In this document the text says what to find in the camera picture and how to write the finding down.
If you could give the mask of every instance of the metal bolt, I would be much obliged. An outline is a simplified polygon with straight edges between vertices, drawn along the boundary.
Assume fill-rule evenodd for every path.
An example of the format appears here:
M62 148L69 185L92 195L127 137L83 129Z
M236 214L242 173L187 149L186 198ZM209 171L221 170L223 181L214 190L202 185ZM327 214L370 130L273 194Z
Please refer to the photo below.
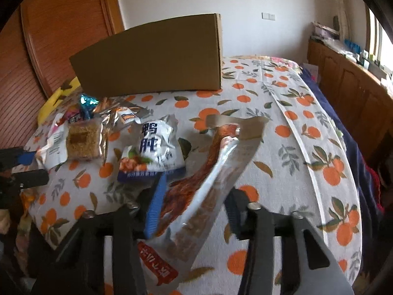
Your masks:
M84 211L82 214L83 218L93 218L96 215L96 213L92 210Z
M247 207L249 210L260 210L262 208L262 205L258 202L251 202L247 204Z
M292 212L292 217L296 218L297 220L301 220L303 218L303 216L301 216L298 211L294 211Z
M135 202L135 201L129 201L129 202L127 202L127 207L128 207L130 210L135 210L136 208L139 208L139 205L138 205L138 203Z

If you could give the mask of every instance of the white wall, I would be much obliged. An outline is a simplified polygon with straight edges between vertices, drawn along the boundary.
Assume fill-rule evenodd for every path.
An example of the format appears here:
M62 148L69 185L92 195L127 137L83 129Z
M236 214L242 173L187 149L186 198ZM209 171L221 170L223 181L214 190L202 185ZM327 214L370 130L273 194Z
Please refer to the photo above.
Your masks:
M367 38L366 9L363 0L345 0L351 41L365 49Z
M119 0L126 28L182 15L220 13L223 54L303 62L312 21L333 26L334 0ZM262 20L274 13L276 21Z

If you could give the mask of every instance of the orange and white label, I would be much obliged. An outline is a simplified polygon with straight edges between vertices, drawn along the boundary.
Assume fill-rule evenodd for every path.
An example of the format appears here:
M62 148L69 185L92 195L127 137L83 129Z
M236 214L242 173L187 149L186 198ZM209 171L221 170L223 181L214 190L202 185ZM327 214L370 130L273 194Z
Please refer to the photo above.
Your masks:
M172 266L165 262L156 251L146 245L144 242L138 243L139 256L146 267L156 275L158 279L157 286L162 283L169 284L179 274Z

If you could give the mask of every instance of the bed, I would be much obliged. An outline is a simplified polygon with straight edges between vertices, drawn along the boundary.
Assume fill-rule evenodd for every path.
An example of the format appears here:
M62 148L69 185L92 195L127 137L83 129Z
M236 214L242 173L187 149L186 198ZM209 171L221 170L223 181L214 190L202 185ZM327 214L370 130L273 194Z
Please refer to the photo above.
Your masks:
M178 119L178 134L187 174L204 162L212 131L208 114L269 119L263 140L236 187L272 212L298 211L317 227L352 284L360 270L365 240L372 238L381 211L374 183L356 143L339 122L318 87L297 64L278 58L236 57L223 61L222 88L129 95L146 107L151 118L167 112ZM56 113L76 101L76 91L54 111L26 144L36 150L46 142ZM344 133L337 136L333 127ZM54 249L85 210L112 212L134 198L116 182L119 151L128 144L128 130L110 136L107 163L67 161L50 170L48 185L37 188L29 214ZM237 294L247 241L231 234L222 209L194 261L190 275L173 294ZM280 293L280 241L275 244L274 293ZM107 239L105 282L111 289L111 241Z

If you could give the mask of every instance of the cardboard box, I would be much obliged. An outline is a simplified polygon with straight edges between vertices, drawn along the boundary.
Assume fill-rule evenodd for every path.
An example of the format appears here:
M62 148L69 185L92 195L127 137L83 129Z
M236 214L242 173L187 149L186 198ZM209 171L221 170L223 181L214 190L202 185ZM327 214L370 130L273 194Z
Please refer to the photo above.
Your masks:
M70 57L87 94L217 90L221 87L219 14L175 17L130 28Z

